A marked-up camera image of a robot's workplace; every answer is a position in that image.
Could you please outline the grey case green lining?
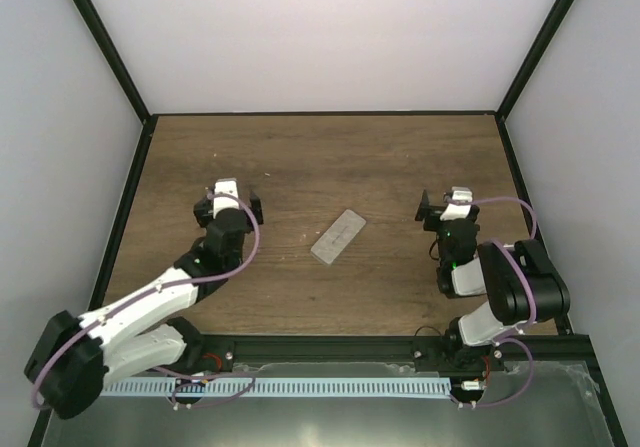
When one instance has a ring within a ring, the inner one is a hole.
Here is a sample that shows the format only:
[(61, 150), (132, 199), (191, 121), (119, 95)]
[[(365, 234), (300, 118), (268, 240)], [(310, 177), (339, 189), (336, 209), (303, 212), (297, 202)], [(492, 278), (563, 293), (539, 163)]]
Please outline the grey case green lining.
[(311, 247), (311, 255), (326, 266), (333, 265), (365, 225), (362, 216), (346, 209)]

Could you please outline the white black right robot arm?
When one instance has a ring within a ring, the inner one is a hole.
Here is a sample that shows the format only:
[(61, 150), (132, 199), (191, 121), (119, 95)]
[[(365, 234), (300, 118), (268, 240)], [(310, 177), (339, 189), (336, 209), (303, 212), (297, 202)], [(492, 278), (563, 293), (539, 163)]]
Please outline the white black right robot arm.
[[(529, 214), (528, 237), (512, 244), (478, 241), (480, 207), (495, 202), (520, 204)], [(474, 311), (450, 322), (443, 335), (447, 363), (465, 370), (480, 355), (528, 327), (566, 315), (570, 293), (565, 281), (536, 239), (535, 211), (516, 197), (476, 199), (466, 187), (453, 187), (436, 205), (422, 193), (415, 220), (435, 234), (436, 283), (451, 299), (485, 296)]]

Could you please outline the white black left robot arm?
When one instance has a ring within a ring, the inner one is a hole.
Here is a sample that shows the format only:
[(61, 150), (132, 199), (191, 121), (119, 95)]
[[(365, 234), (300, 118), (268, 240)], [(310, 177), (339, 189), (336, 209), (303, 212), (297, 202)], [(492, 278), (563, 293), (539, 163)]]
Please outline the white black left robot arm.
[(243, 202), (235, 179), (221, 179), (193, 209), (203, 234), (149, 284), (122, 299), (74, 316), (63, 310), (49, 319), (24, 368), (31, 404), (71, 419), (103, 390), (146, 371), (203, 384), (198, 371), (204, 337), (181, 312), (205, 300), (255, 258), (244, 241), (261, 239), (260, 197)]

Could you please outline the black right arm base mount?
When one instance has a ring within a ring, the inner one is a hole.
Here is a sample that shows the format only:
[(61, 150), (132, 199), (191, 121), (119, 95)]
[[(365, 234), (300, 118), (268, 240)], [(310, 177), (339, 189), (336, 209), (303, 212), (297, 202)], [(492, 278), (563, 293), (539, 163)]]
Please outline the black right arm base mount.
[(441, 375), (479, 375), (486, 366), (501, 371), (504, 362), (490, 347), (454, 345), (442, 336), (414, 336), (410, 350), (417, 370), (437, 371)]

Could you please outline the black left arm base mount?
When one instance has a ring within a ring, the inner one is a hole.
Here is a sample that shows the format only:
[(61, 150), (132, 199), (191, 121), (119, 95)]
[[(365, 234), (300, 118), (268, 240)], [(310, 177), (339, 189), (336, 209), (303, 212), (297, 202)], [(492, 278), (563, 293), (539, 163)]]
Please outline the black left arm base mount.
[(235, 342), (230, 337), (205, 335), (198, 347), (187, 347), (178, 361), (160, 367), (180, 374), (231, 372), (234, 358)]

